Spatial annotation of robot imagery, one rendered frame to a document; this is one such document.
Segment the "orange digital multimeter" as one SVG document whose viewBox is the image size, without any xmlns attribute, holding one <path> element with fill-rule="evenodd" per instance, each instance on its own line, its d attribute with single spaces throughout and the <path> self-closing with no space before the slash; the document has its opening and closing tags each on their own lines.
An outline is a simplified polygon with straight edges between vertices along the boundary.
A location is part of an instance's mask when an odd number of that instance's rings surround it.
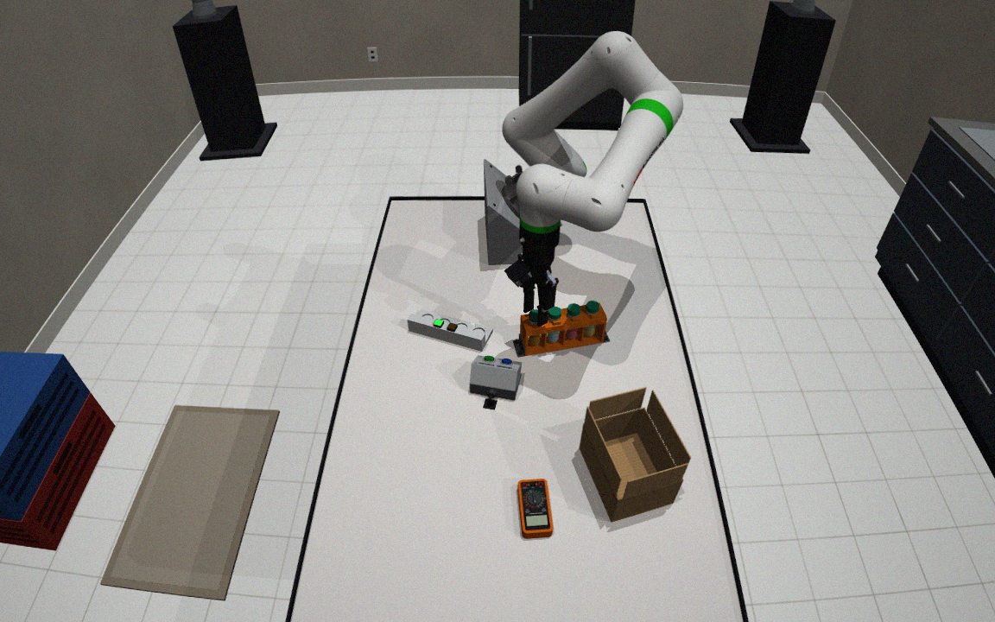
<svg viewBox="0 0 995 622">
<path fill-rule="evenodd" d="M 550 515 L 548 481 L 544 478 L 525 479 L 520 480 L 517 487 L 523 538 L 552 536 L 553 521 Z"/>
</svg>

